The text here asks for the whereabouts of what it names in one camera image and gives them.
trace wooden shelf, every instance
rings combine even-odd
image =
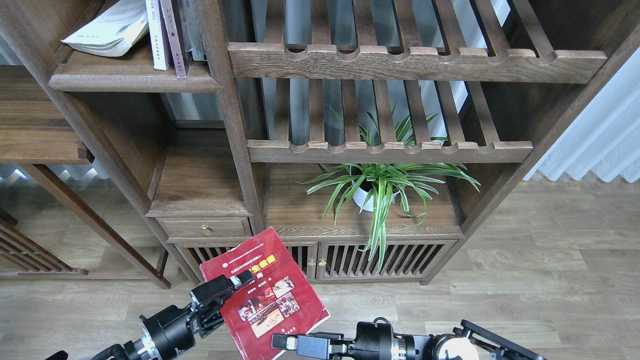
[[[321,169],[312,164],[272,164],[269,173],[267,225],[273,226],[283,240],[366,240],[369,236],[371,213],[363,211],[349,201],[343,204],[337,225],[333,224],[333,211],[322,218],[333,189],[324,188],[307,195],[310,186],[293,181],[305,181],[318,176]],[[409,218],[400,204],[391,206],[387,218],[388,240],[437,240],[463,237],[446,184],[435,186],[440,195],[429,204],[427,219],[417,227],[419,218]],[[420,213],[422,201],[408,193],[412,213]]]
[[[224,130],[176,130],[148,217],[248,217]]]
[[[435,83],[441,112],[451,140],[450,143],[442,145],[440,142],[431,141],[418,82],[404,82],[413,120],[413,132],[417,140],[416,146],[408,147],[395,139],[387,82],[374,80],[382,144],[369,147],[365,142],[360,141],[353,80],[342,80],[345,142],[342,145],[332,146],[324,140],[322,80],[312,79],[309,83],[309,141],[303,145],[294,145],[289,141],[289,80],[278,79],[276,81],[275,137],[274,140],[249,140],[251,161],[267,163],[520,163],[526,159],[533,150],[531,142],[501,141],[480,83],[466,84],[477,115],[477,124],[465,126],[463,129],[449,82]],[[479,140],[469,141],[470,135]]]
[[[529,2],[523,0],[510,0],[510,5],[534,49],[509,46],[488,0],[472,1],[487,49],[467,47],[451,2],[434,1],[444,51],[422,46],[409,0],[394,1],[399,51],[378,45],[368,1],[354,2],[355,49],[330,44],[328,6],[320,1],[312,6],[312,43],[284,44],[284,4],[269,0],[264,43],[229,43],[235,76],[587,83],[607,59],[601,51],[554,49]]]
[[[168,70],[154,69],[148,37],[118,58],[74,51],[58,66],[49,86],[67,92],[216,92],[222,88],[206,62],[191,63],[184,79],[176,77],[173,65]]]
[[[90,164],[93,156],[22,66],[0,66],[0,163]]]

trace white book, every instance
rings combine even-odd
[[[147,29],[145,0],[120,0],[62,42],[85,53],[122,56]]]
[[[169,69],[171,51],[166,36],[166,26],[162,15],[160,0],[147,0],[147,18],[149,20],[149,37],[151,53],[154,58],[154,69]]]

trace slatted cabinet door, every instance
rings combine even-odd
[[[318,247],[318,281],[411,281],[427,277],[457,240],[388,240],[379,273],[365,241],[324,241]]]
[[[207,260],[220,256],[238,246],[242,241],[219,243],[176,243],[182,255],[191,265],[193,270],[200,274],[200,264]],[[316,278],[317,267],[317,242],[316,241],[287,241],[284,245],[289,249],[293,260],[298,264],[302,273],[309,281]]]

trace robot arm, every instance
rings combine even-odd
[[[494,360],[545,360],[472,322],[462,320],[461,326],[462,329],[455,327],[453,334],[396,334],[387,319],[376,318],[373,322],[358,322],[353,340],[332,332],[274,334],[271,347],[295,350],[300,356],[324,360],[343,357],[355,360],[478,360],[475,345],[490,352]]]
[[[208,336],[224,322],[220,308],[238,289],[253,281],[250,271],[227,279],[221,275],[191,290],[191,303],[170,305],[150,318],[140,316],[144,336],[104,349],[92,360],[170,360],[195,345],[194,334]],[[294,350],[300,356],[335,360],[478,360],[476,347],[491,353],[493,360],[546,360],[474,323],[462,320],[452,334],[397,334],[384,318],[358,322],[355,339],[343,334],[315,332],[304,335],[274,334],[271,347]],[[59,352],[50,360],[66,359]]]
[[[247,270],[227,279],[221,275],[191,290],[191,303],[183,308],[170,305],[150,318],[140,316],[144,336],[115,344],[92,360],[175,359],[195,346],[194,334],[205,338],[220,327],[224,320],[220,308],[238,289],[253,281]]]

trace wooden cabinet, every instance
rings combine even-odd
[[[488,0],[470,0],[486,49],[467,47],[451,1],[432,3],[443,47],[423,46],[409,0],[390,5],[398,46],[380,45],[371,2],[353,0],[354,47],[332,44],[328,1],[311,1],[311,41],[302,45],[284,41],[285,16],[296,15],[285,13],[284,0],[267,2],[264,42],[255,36],[262,22],[247,15],[252,2],[196,1],[210,61],[192,65],[186,79],[154,70],[144,41],[117,59],[61,45],[102,1],[4,1],[0,30],[190,279],[202,279],[198,264],[237,245],[249,228],[273,226],[310,279],[427,283],[640,45],[637,1],[509,0],[501,27]],[[276,78],[269,114],[262,77]],[[309,79],[302,143],[290,137],[292,78]],[[325,137],[325,79],[339,79],[345,100],[339,143]],[[414,119],[425,115],[418,81],[434,81],[448,142],[432,142],[419,121],[416,146],[389,137],[391,79],[403,81]],[[359,139],[355,81],[374,89],[379,146]],[[464,81],[470,94],[460,111],[450,81]],[[174,129],[162,92],[215,93],[225,128]],[[406,227],[414,219],[394,210],[386,267],[373,275],[356,250],[367,215],[346,204],[334,225],[321,218],[327,198],[291,182],[318,174],[316,163],[340,162],[465,163],[481,193],[447,180],[418,227]],[[202,235],[203,225],[214,238]]]

